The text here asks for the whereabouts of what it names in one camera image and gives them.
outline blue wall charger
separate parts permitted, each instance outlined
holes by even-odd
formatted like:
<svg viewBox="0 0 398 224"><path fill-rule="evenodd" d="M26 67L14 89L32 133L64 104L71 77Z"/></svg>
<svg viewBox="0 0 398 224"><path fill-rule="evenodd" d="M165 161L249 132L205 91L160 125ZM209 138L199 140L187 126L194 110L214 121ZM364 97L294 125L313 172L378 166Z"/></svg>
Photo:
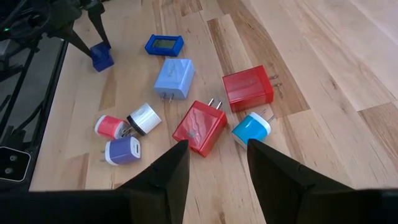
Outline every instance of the blue wall charger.
<svg viewBox="0 0 398 224"><path fill-rule="evenodd" d="M235 141L244 149L247 148L249 139L263 141L271 133L269 123L273 118L266 121L255 112L251 112L232 130Z"/></svg>
<svg viewBox="0 0 398 224"><path fill-rule="evenodd" d="M194 73L192 60L168 58L163 64L154 89L162 99L184 100L187 98Z"/></svg>

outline wooden floor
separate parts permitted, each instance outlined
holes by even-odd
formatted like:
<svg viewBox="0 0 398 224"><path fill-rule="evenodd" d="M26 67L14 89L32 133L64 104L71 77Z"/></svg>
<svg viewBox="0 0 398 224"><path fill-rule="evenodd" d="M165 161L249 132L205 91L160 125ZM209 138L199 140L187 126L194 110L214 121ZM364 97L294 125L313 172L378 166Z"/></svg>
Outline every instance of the wooden floor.
<svg viewBox="0 0 398 224"><path fill-rule="evenodd" d="M225 102L228 126L210 155L191 153L184 223L265 223L246 152L231 130L250 111L275 114L265 143L354 188L398 187L398 1L112 0L103 22L114 61L97 73L69 45L31 190L113 189L175 144L171 135L194 100ZM76 32L100 41L86 15ZM196 74L185 101L153 90L165 60L148 55L151 34L182 35L179 58ZM256 65L279 75L271 105L232 113L221 77ZM163 122L140 138L142 159L100 160L103 114L125 118L148 102Z"/></svg>

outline red wall charger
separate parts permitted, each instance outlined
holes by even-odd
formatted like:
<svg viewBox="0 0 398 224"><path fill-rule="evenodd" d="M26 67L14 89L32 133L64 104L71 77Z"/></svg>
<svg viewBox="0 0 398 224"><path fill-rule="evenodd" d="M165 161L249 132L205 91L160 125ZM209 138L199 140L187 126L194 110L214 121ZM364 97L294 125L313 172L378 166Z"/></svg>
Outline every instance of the red wall charger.
<svg viewBox="0 0 398 224"><path fill-rule="evenodd" d="M190 148L203 157L210 153L227 124L225 113L219 110L222 102L216 108L211 107L213 102L214 99L208 105L199 101L193 102L173 133L176 141L188 139Z"/></svg>
<svg viewBox="0 0 398 224"><path fill-rule="evenodd" d="M232 112L246 110L274 101L274 89L264 66L260 65L223 77Z"/></svg>

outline wall charger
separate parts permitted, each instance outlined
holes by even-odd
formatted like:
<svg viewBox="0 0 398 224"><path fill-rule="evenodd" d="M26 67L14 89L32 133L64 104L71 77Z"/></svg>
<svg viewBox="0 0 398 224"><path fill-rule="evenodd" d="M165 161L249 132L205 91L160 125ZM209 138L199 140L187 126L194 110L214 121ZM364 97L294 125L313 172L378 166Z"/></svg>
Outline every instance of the wall charger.
<svg viewBox="0 0 398 224"><path fill-rule="evenodd" d="M184 100L191 86L195 67L190 59L166 59L154 89L162 97Z"/></svg>
<svg viewBox="0 0 398 224"><path fill-rule="evenodd" d="M270 80L277 77L268 78L262 65L223 77L231 111L242 111L273 102L274 89Z"/></svg>
<svg viewBox="0 0 398 224"><path fill-rule="evenodd" d="M235 141L244 149L247 149L249 139L263 141L271 133L269 123L275 116L266 121L261 117L263 113L265 113L265 110L260 115L251 112L232 130Z"/></svg>
<svg viewBox="0 0 398 224"><path fill-rule="evenodd" d="M134 137L108 141L105 145L105 160L111 165L129 164L141 158L141 145Z"/></svg>
<svg viewBox="0 0 398 224"><path fill-rule="evenodd" d="M136 136L136 134L144 136L162 122L161 118L147 103L142 105L138 110L132 112L127 117L127 121L131 125L131 129L128 130L128 135L131 136Z"/></svg>
<svg viewBox="0 0 398 224"><path fill-rule="evenodd" d="M227 124L225 113L219 110L222 102L216 108L211 107L213 102L214 99L208 105L199 101L193 102L173 133L176 141L188 139L190 148L203 157L210 153Z"/></svg>

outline floor plank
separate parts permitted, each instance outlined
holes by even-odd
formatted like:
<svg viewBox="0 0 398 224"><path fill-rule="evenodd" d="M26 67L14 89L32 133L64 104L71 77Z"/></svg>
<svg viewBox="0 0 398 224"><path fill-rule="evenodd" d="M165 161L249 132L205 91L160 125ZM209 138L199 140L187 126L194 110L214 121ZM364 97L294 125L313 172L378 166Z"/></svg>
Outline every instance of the floor plank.
<svg viewBox="0 0 398 224"><path fill-rule="evenodd" d="M389 157L398 160L398 108L388 103L362 110L359 114L373 135L384 145Z"/></svg>
<svg viewBox="0 0 398 224"><path fill-rule="evenodd" d="M319 18L303 1L281 2L357 111L395 101L329 23Z"/></svg>
<svg viewBox="0 0 398 224"><path fill-rule="evenodd" d="M375 140L286 10L275 1L257 1L255 6L269 12L260 14L262 23L289 69L295 71L297 85L352 178L353 187L397 184L394 161Z"/></svg>
<svg viewBox="0 0 398 224"><path fill-rule="evenodd" d="M398 97L398 45L355 5L345 0L305 0L318 17L328 21L343 42L365 63L386 88Z"/></svg>

